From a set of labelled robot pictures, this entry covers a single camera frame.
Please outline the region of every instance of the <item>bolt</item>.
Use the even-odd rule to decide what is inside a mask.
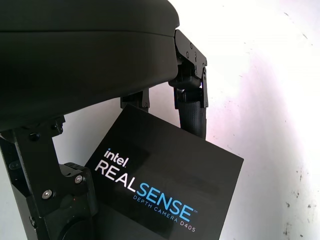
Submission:
[[[46,190],[42,194],[42,199],[47,200],[52,196],[52,191],[51,190]]]
[[[79,183],[82,182],[83,179],[84,179],[83,176],[78,175],[78,176],[76,176],[76,178],[74,179],[74,182],[75,182],[76,184],[79,184]]]
[[[32,141],[32,142],[38,141],[39,138],[40,138],[40,134],[37,133],[37,132],[30,133],[30,135],[29,135],[29,139],[30,139],[30,141]]]

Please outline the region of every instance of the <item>intel realsense box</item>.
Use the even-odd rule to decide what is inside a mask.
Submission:
[[[128,105],[86,164],[97,240],[218,240],[243,159]]]

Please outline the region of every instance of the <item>black robotic component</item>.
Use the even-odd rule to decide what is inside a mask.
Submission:
[[[167,0],[0,3],[0,147],[29,240],[95,239],[91,173],[52,141],[63,115],[117,97],[147,111],[169,82],[181,128],[206,137],[207,60],[178,26]]]

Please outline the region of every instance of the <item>white background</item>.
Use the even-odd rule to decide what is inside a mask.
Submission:
[[[171,2],[208,59],[207,141],[245,159],[220,239],[319,240],[320,1]],[[171,87],[150,101],[179,125]],[[84,165],[120,112],[113,99],[66,115],[60,163]],[[26,239],[2,159],[0,239]]]

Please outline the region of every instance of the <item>product box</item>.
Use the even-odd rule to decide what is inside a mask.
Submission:
[[[128,105],[86,164],[97,240],[218,240],[243,159]]]

